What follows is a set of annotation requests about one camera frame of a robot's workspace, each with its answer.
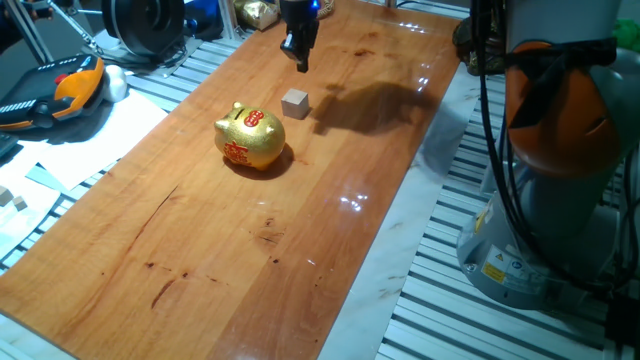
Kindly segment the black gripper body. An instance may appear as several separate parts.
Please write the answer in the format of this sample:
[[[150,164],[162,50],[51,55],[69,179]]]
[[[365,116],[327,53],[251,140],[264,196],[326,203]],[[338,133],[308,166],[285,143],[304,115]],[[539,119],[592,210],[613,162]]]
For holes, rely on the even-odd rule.
[[[313,37],[317,35],[320,9],[319,0],[281,0],[281,17],[286,23],[287,31],[295,36]]]

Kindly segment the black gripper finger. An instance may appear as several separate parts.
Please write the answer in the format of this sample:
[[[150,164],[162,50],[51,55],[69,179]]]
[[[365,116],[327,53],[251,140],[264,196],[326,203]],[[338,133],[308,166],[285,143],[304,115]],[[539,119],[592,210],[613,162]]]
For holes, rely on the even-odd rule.
[[[281,51],[296,64],[298,72],[304,71],[304,58],[303,53],[298,48],[295,42],[294,35],[289,33],[280,45]]]
[[[300,72],[308,71],[310,51],[315,45],[317,32],[317,27],[306,27],[301,33]]]

